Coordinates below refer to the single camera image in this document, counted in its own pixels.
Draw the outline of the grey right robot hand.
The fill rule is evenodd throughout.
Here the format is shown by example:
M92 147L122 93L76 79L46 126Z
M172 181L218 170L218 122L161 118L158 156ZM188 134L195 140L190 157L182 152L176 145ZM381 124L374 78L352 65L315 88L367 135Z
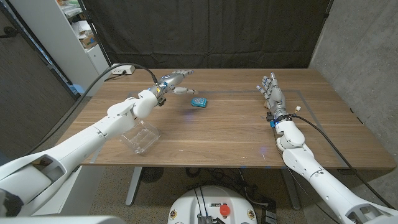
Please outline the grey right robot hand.
M288 115L285 96L278 85L274 72L271 72L270 77L264 76L261 85L258 85L256 89L266 99L264 105L273 115L274 119Z

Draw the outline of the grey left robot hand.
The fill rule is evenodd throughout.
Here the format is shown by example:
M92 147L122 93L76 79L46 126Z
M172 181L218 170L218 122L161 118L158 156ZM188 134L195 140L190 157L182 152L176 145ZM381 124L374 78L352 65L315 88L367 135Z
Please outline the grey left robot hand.
M178 87L178 85L181 84L184 78L191 75L192 73L193 70L176 70L170 74L164 75L157 84L149 88L149 91L152 92L157 99L161 99L167 92L172 92L176 95L195 95L198 93L196 90L185 87Z

